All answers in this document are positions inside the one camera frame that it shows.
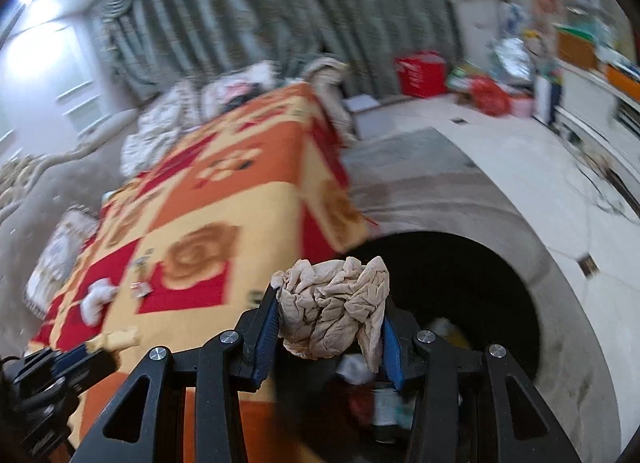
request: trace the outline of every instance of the blue gripper pad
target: blue gripper pad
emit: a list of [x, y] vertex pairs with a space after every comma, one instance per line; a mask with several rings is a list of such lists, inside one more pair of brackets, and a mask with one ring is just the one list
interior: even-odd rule
[[394, 383], [396, 390], [402, 389], [404, 385], [404, 374], [402, 373], [402, 363], [400, 358], [400, 343], [396, 338], [391, 322], [385, 316], [384, 328], [384, 350], [383, 363], [385, 364], [386, 376]]
[[258, 341], [255, 343], [255, 364], [251, 378], [256, 387], [260, 387], [260, 384], [266, 379], [269, 373], [276, 343], [278, 342], [279, 330], [280, 313], [278, 312], [278, 301], [273, 299], [264, 320], [262, 330], [260, 331]]

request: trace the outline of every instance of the pink container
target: pink container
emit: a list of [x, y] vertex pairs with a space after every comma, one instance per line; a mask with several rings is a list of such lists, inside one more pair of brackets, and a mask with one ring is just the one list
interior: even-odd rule
[[511, 97], [511, 114], [518, 118], [529, 118], [533, 115], [534, 103], [532, 97]]

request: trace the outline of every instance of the blanket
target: blanket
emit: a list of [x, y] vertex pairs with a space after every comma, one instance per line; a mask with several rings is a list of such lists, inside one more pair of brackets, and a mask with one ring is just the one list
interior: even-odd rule
[[[336, 145], [310, 85], [293, 84], [186, 135], [107, 200], [97, 234], [35, 339], [69, 350], [103, 331], [140, 331], [141, 345], [121, 354], [121, 374], [83, 395], [76, 441], [152, 347], [202, 346], [258, 305], [274, 272], [300, 258], [332, 259], [367, 238]], [[132, 292], [141, 259], [152, 289], [143, 299]], [[87, 326], [79, 304], [92, 283], [106, 278], [119, 291], [98, 324]], [[251, 396], [271, 398], [269, 382]], [[254, 402], [243, 407], [259, 422], [272, 414], [270, 404], [258, 413]], [[273, 457], [265, 447], [256, 452], [263, 454], [257, 461]]]

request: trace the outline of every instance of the white cabinet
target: white cabinet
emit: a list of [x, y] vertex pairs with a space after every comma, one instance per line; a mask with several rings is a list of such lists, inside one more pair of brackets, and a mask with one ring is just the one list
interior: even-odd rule
[[[560, 62], [562, 98], [556, 117], [598, 151], [640, 201], [640, 103], [596, 72]], [[621, 104], [630, 119], [620, 118]]]

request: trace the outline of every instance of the shelf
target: shelf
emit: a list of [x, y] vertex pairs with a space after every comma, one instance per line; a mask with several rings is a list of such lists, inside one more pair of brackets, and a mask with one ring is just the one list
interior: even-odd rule
[[558, 64], [563, 69], [566, 69], [571, 73], [575, 73], [576, 75], [579, 75], [582, 78], [587, 79], [593, 82], [594, 84], [598, 85], [599, 87], [607, 90], [609, 93], [611, 93], [615, 97], [618, 97], [620, 100], [625, 101], [627, 104], [633, 107], [633, 109], [635, 109], [640, 113], [640, 102], [633, 100], [629, 95], [623, 93], [618, 88], [609, 84], [609, 82], [607, 81], [607, 79], [602, 73], [594, 70], [586, 71], [584, 69], [578, 68], [577, 66], [574, 66], [573, 64], [569, 64], [568, 62], [565, 62], [560, 59], [558, 59]]

